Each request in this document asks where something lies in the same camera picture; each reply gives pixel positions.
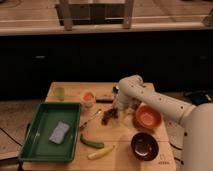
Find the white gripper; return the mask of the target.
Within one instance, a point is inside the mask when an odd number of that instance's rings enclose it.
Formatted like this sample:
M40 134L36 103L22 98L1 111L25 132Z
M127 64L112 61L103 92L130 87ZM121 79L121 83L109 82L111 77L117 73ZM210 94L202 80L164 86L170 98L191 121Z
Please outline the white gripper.
M134 110L132 108L128 108L130 103L132 102L132 98L123 92L119 92L115 99L115 107L119 110L124 111L124 121L129 121L133 117Z

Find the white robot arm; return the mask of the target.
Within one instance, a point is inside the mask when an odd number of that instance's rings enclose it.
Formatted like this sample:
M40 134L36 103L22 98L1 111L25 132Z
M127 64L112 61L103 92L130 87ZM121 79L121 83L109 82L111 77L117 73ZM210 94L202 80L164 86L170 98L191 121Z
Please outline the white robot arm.
M184 128L187 135L183 139L181 171L213 171L213 103L193 105L148 90L139 75L120 79L118 87L116 106L120 110L137 99Z

